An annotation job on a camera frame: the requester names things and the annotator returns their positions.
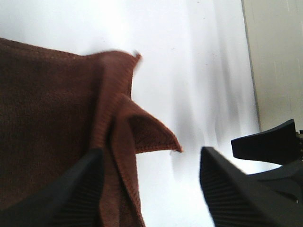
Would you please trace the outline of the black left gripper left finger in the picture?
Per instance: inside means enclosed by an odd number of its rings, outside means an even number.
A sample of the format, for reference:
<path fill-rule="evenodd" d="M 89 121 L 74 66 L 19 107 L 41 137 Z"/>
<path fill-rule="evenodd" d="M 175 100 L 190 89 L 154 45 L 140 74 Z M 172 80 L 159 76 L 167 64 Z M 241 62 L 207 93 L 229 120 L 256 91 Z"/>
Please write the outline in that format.
<path fill-rule="evenodd" d="M 1 211 L 2 227 L 96 227 L 103 190 L 103 150 L 91 149 L 39 192 Z"/>

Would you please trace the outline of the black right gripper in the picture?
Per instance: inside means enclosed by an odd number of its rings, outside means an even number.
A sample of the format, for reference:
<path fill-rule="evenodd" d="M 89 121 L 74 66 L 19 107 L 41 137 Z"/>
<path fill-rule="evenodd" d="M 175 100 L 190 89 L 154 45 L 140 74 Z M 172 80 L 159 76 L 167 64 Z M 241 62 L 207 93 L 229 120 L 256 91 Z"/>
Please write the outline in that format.
<path fill-rule="evenodd" d="M 297 204 L 303 203 L 303 131 L 296 131 L 293 119 L 270 130 L 233 139 L 231 145 L 235 158 L 280 165 L 249 177 Z"/>

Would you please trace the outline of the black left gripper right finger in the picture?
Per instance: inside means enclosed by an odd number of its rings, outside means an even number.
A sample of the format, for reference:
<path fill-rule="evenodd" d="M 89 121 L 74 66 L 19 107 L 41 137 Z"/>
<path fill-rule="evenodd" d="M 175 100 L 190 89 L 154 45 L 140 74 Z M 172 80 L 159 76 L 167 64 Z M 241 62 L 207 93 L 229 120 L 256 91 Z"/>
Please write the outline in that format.
<path fill-rule="evenodd" d="M 217 227 L 303 225 L 303 204 L 251 179 L 212 147 L 202 147 L 199 177 Z"/>

